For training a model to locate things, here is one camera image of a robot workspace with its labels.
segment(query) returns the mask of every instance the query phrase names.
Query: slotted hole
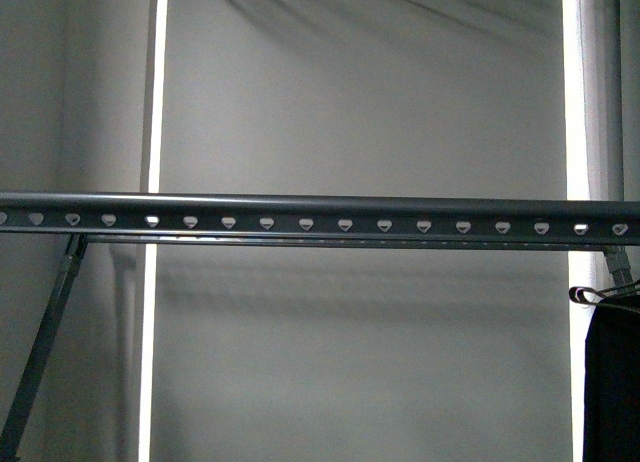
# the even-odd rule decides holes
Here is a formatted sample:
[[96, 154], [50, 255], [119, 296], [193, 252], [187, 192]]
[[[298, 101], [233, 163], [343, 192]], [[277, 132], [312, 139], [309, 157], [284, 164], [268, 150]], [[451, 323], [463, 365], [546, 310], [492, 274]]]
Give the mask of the slotted hole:
[[589, 224], [576, 224], [573, 226], [573, 231], [578, 235], [584, 235], [589, 230]]
[[160, 223], [160, 217], [158, 217], [157, 215], [147, 215], [144, 220], [152, 229]]
[[456, 229], [458, 229], [458, 232], [460, 232], [461, 234], [466, 234], [471, 230], [471, 222], [469, 222], [468, 220], [461, 220], [459, 222], [456, 222]]
[[423, 234], [426, 234], [427, 232], [429, 232], [429, 229], [431, 228], [431, 221], [419, 220], [418, 223], [416, 224], [416, 227], [418, 227], [418, 230], [420, 232], [422, 232]]
[[29, 214], [29, 220], [33, 225], [40, 225], [42, 224], [42, 222], [44, 222], [44, 215], [42, 215], [40, 212], [34, 212]]
[[224, 227], [228, 230], [233, 229], [233, 227], [236, 225], [236, 219], [235, 217], [223, 217], [221, 219], [222, 225], [224, 225]]
[[533, 228], [539, 235], [545, 235], [547, 232], [549, 232], [551, 226], [547, 222], [536, 222]]
[[275, 220], [273, 220], [271, 217], [263, 217], [260, 219], [260, 225], [264, 230], [269, 230], [275, 225], [275, 223]]
[[196, 225], [198, 225], [198, 218], [193, 215], [187, 215], [182, 219], [184, 225], [186, 225], [189, 229], [193, 229]]
[[387, 219], [380, 219], [378, 221], [378, 228], [382, 231], [382, 232], [389, 232], [389, 229], [393, 226], [393, 223], [390, 220]]
[[629, 226], [627, 224], [615, 224], [612, 229], [613, 233], [620, 237], [627, 233]]
[[102, 223], [107, 227], [113, 227], [116, 223], [116, 216], [113, 214], [104, 214], [102, 217]]
[[510, 229], [511, 229], [511, 224], [509, 222], [498, 222], [496, 224], [496, 230], [502, 235], [509, 232]]
[[302, 227], [302, 230], [307, 232], [311, 230], [311, 227], [313, 227], [313, 219], [300, 219], [299, 224], [300, 227]]
[[65, 219], [71, 226], [76, 226], [80, 223], [80, 216], [78, 214], [67, 214]]
[[342, 229], [343, 232], [349, 232], [351, 227], [353, 227], [353, 220], [351, 219], [340, 219], [338, 221], [338, 227]]

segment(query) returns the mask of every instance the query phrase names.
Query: clothing rack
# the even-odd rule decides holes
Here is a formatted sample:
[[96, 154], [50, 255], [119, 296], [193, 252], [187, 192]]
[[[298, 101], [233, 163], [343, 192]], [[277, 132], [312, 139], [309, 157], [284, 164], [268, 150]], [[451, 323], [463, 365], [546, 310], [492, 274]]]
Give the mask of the clothing rack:
[[91, 243], [601, 251], [632, 281], [640, 202], [0, 192], [0, 233], [67, 234], [49, 304], [0, 436], [15, 462], [47, 358]]

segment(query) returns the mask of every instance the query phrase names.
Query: metal post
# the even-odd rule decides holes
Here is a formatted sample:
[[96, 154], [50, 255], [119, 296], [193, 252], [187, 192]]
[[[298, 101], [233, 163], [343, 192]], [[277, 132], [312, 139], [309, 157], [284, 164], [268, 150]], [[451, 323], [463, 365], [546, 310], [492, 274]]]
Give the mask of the metal post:
[[42, 317], [42, 322], [40, 322], [38, 334], [22, 373], [22, 379], [20, 379], [20, 385], [9, 410], [2, 435], [0, 435], [0, 462], [20, 460], [16, 455], [20, 440], [27, 425], [65, 305], [69, 299], [73, 281], [80, 270], [80, 263], [86, 248], [86, 236], [74, 234], [69, 239], [49, 303]]

